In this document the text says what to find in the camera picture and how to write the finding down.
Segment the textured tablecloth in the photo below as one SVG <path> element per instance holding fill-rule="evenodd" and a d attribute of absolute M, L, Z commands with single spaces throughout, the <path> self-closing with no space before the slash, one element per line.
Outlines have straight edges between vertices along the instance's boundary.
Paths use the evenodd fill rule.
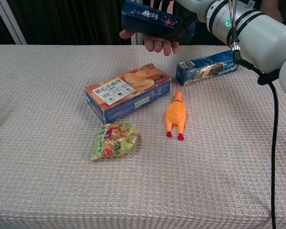
<path fill-rule="evenodd" d="M 0 46 L 0 229 L 271 228 L 273 96 L 235 73 L 180 86 L 124 118 L 133 150 L 89 161 L 102 123 L 84 90 L 147 63 L 175 76 L 180 61 L 226 50 L 182 46 L 170 57 L 143 46 Z M 286 229 L 286 95 L 279 95 L 277 228 Z M 185 141 L 166 137 L 177 90 Z"/>

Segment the rubber chicken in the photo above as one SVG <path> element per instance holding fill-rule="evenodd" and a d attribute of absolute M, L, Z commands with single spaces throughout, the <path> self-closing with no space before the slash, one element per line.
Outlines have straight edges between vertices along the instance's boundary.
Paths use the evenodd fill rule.
<path fill-rule="evenodd" d="M 166 130 L 167 137 L 172 137 L 173 125 L 178 126 L 178 140 L 183 141 L 183 130 L 185 125 L 186 108 L 182 102 L 182 93 L 176 92 L 174 101 L 168 106 L 166 110 Z"/>

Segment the snack bag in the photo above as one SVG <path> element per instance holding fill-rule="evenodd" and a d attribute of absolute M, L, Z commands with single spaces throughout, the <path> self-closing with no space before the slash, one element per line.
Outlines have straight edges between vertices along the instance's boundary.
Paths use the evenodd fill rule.
<path fill-rule="evenodd" d="M 128 153 L 137 136 L 137 129 L 130 123 L 105 124 L 95 136 L 90 161 Z"/>

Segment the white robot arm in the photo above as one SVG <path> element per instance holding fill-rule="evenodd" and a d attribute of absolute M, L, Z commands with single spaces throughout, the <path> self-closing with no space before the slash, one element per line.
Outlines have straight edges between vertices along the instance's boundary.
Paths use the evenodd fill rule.
<path fill-rule="evenodd" d="M 242 58 L 263 73 L 279 71 L 279 82 L 286 93 L 286 26 L 253 9 L 254 2 L 244 4 L 235 0 L 175 0 L 197 14 L 211 34 L 232 50 L 239 50 Z M 234 16 L 234 32 L 230 17 Z"/>

